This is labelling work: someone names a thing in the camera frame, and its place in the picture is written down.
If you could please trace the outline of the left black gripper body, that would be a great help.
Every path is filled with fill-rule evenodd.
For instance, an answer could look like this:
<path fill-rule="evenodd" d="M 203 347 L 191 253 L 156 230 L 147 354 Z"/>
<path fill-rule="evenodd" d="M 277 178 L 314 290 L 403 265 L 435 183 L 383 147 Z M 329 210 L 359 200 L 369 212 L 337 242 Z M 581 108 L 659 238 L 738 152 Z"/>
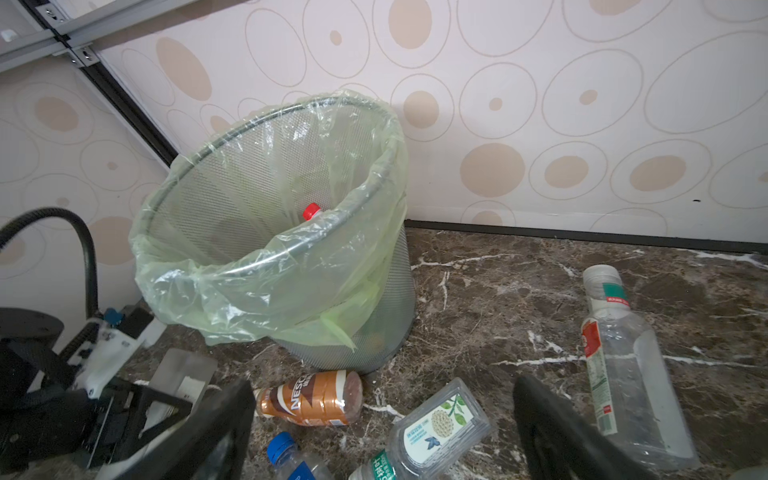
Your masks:
<path fill-rule="evenodd" d="M 55 353 L 62 322 L 21 308 L 1 311 L 1 471 L 71 455 L 83 469 L 124 461 L 186 419 L 192 401 L 119 378 L 98 399 L 72 390 L 71 364 L 99 329 L 89 320 L 73 354 Z"/>

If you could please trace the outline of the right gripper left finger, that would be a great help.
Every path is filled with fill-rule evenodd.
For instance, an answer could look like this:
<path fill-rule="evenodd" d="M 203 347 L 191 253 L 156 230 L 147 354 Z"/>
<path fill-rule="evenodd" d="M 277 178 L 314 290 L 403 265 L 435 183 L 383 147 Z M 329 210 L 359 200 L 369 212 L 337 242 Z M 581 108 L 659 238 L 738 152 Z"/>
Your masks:
<path fill-rule="evenodd" d="M 122 479 L 239 479 L 248 452 L 256 400 L 238 379 L 205 400 L 174 433 Z"/>

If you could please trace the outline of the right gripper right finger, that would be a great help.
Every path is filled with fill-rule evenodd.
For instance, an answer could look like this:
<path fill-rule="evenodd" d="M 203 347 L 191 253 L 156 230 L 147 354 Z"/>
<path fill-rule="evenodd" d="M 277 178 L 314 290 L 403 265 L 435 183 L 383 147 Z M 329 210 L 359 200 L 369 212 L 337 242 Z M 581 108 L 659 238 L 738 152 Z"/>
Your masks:
<path fill-rule="evenodd" d="M 533 479 L 654 479 L 565 399 L 530 375 L 513 389 L 514 417 Z"/>

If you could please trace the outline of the blue label bottle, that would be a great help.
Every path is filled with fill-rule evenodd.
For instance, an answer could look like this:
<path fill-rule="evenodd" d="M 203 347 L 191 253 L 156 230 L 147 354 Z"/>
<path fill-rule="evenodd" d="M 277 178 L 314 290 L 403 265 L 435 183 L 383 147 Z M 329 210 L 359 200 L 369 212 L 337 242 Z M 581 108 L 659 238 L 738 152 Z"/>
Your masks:
<path fill-rule="evenodd" d="M 333 480 L 334 475 L 316 453 L 301 450 L 288 432 L 276 435 L 266 448 L 277 480 Z"/>

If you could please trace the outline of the brown tea bottle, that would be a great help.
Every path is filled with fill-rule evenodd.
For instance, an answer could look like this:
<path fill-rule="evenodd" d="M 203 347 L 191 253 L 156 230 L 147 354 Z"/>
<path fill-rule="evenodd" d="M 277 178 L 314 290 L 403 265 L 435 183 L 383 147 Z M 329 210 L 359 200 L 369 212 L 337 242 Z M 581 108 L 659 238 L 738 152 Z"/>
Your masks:
<path fill-rule="evenodd" d="M 257 389 L 254 395 L 258 417 L 306 427 L 349 426 L 362 410 L 363 383 L 355 371 L 325 371 Z"/>

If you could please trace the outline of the clear bottle green cap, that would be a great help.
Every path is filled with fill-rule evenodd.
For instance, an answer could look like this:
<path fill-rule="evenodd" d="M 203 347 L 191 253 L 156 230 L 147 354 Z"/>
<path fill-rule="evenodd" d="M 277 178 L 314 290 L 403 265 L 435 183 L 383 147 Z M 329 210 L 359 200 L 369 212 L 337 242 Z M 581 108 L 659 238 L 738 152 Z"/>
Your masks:
<path fill-rule="evenodd" d="M 390 432 L 386 447 L 352 479 L 435 479 L 492 432 L 468 386 L 451 380 Z"/>

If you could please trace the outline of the white bottle red cap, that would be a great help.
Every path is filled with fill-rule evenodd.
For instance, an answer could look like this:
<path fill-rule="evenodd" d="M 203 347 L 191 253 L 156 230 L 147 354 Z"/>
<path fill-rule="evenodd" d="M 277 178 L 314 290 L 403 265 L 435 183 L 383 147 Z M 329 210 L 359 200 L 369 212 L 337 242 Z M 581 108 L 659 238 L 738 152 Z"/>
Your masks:
<path fill-rule="evenodd" d="M 322 212 L 323 212 L 323 208 L 320 205 L 318 205 L 317 203 L 311 203 L 304 209 L 302 216 L 305 221 L 310 221 L 315 216 L 321 214 Z"/>

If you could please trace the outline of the clear bottle green white label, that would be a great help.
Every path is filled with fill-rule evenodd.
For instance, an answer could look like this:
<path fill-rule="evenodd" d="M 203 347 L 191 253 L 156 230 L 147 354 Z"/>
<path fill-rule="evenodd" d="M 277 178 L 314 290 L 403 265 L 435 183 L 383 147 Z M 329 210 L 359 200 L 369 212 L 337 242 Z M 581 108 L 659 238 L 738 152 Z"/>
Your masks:
<path fill-rule="evenodd" d="M 581 338 L 597 428 L 633 460 L 661 471 L 700 460 L 653 328 L 632 310 L 618 270 L 583 272 Z"/>

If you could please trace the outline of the horizontal aluminium frame bar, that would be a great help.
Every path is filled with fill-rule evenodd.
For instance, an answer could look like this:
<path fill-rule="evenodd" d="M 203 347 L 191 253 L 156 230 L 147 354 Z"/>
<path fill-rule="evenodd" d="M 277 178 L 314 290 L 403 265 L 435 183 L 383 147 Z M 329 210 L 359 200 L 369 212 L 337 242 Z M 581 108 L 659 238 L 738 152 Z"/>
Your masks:
<path fill-rule="evenodd" d="M 73 17 L 59 1 L 1 3 L 1 71 L 13 70 L 50 56 L 65 55 L 78 68 L 99 62 L 90 45 L 134 27 L 190 0 L 108 1 Z"/>

